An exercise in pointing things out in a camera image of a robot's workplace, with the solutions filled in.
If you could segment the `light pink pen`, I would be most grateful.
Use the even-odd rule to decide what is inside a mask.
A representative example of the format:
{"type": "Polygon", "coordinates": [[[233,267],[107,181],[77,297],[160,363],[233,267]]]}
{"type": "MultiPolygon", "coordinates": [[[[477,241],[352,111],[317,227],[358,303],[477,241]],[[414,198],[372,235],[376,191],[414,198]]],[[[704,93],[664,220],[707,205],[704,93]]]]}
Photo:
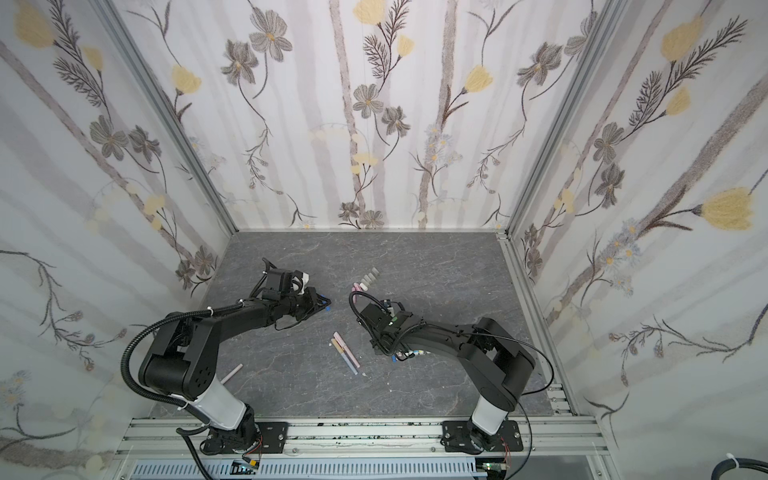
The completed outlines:
{"type": "Polygon", "coordinates": [[[355,366],[356,369],[360,369],[361,365],[357,358],[354,356],[350,348],[347,346],[346,342],[343,340],[341,335],[338,332],[334,332],[333,334],[334,339],[337,341],[339,346],[341,347],[342,351],[347,355],[349,360],[352,362],[352,364],[355,366]]]}

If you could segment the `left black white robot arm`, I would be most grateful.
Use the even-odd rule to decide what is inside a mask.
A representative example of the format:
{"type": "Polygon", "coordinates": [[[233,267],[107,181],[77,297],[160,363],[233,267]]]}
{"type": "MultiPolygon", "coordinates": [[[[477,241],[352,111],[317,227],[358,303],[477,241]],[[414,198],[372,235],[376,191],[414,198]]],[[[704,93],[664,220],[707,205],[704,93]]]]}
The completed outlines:
{"type": "Polygon", "coordinates": [[[285,316],[300,324],[330,305],[329,298],[310,287],[302,294],[274,294],[169,314],[131,340],[121,359],[121,375],[140,396],[198,419],[207,433],[200,445],[203,454],[244,454],[258,447],[263,434],[253,408],[217,377],[220,344],[285,316]]]}

